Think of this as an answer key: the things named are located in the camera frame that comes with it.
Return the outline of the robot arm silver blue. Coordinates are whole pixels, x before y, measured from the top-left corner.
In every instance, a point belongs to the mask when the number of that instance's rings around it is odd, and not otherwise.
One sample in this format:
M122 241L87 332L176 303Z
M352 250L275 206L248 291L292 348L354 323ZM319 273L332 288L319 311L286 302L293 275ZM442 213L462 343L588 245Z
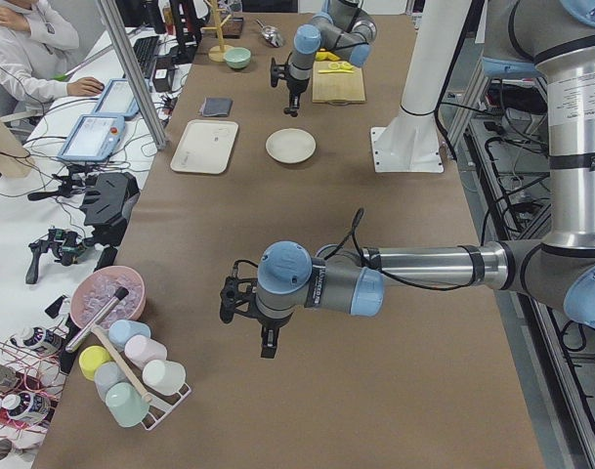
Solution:
M371 138L376 172L431 172L428 130L465 31L471 1L428 3L414 46L399 114ZM595 327L595 1L488 1L482 56L489 78L547 82L551 229L541 240L483 246L362 248L355 230L316 257L293 241L269 246L246 316L262 324L262 358L274 358L279 330L296 306L372 317L385 277L406 286L451 291L474 285L527 294ZM358 1L324 1L297 29L285 64L272 60L271 84L287 82L297 115L319 46L363 65L376 37Z
M288 106L283 112L293 117L298 115L301 95L308 89L316 53L321 48L362 67L376 36L375 21L360 1L325 1L318 13L297 28L286 61L271 63L271 85L275 87L283 80L289 92Z

